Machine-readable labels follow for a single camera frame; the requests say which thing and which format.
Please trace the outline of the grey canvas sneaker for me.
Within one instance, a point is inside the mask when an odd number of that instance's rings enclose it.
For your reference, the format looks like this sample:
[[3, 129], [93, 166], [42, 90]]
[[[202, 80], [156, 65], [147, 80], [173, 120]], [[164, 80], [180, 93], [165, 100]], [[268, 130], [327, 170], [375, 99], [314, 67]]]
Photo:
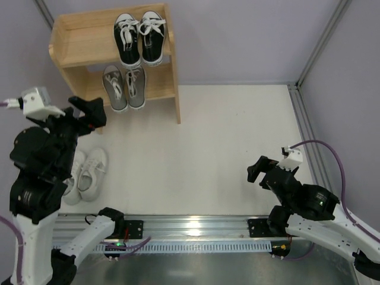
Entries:
[[121, 113], [128, 109], [128, 101], [124, 93], [124, 78], [118, 67], [107, 66], [102, 75], [103, 87], [109, 97], [114, 112]]
[[128, 90], [128, 103], [134, 110], [140, 110], [145, 106], [147, 76], [142, 66], [129, 69], [126, 72], [126, 87]]

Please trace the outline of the white sneaker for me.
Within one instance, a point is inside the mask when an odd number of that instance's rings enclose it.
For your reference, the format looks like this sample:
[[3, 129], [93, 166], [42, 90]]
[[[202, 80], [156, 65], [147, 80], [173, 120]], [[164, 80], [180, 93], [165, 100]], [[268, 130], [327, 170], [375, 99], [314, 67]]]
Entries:
[[98, 198], [106, 170], [106, 152], [102, 148], [92, 149], [84, 161], [78, 180], [78, 190], [83, 201], [92, 202]]
[[86, 154], [80, 150], [77, 150], [74, 155], [71, 177], [66, 179], [64, 182], [67, 188], [62, 196], [62, 199], [68, 205], [76, 205], [81, 201], [81, 194], [78, 190], [78, 180], [85, 160]]

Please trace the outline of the black canvas sneaker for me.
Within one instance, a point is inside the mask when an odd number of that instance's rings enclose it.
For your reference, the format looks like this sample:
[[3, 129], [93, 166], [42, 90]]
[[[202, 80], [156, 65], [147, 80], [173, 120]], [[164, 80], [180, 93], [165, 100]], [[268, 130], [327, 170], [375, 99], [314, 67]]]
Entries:
[[155, 11], [147, 11], [140, 21], [139, 33], [142, 38], [143, 62], [151, 67], [160, 65], [166, 39], [166, 20]]
[[126, 69], [136, 69], [141, 65], [138, 51], [139, 25], [140, 22], [128, 13], [119, 15], [113, 25], [113, 36], [119, 58]]

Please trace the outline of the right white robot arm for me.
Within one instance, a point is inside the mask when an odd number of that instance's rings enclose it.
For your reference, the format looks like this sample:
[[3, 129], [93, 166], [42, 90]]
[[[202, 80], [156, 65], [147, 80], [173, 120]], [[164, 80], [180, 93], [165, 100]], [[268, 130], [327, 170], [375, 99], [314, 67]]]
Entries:
[[299, 182], [295, 174], [303, 162], [300, 152], [280, 161], [261, 156], [247, 168], [248, 182], [264, 174], [260, 186], [279, 200], [267, 219], [275, 235], [291, 235], [323, 246], [353, 263], [364, 276], [379, 280], [379, 233], [351, 221], [333, 193]]

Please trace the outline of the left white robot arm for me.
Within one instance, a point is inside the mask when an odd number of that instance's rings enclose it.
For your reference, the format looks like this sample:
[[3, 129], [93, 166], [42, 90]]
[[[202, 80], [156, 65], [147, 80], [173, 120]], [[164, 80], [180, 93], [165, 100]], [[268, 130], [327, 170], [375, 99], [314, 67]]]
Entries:
[[101, 98], [73, 96], [70, 107], [36, 105], [33, 123], [14, 140], [9, 157], [19, 174], [9, 195], [17, 259], [7, 284], [71, 284], [93, 249], [124, 226], [124, 214], [106, 207], [65, 246], [53, 248], [53, 229], [71, 176], [78, 138], [106, 125]]

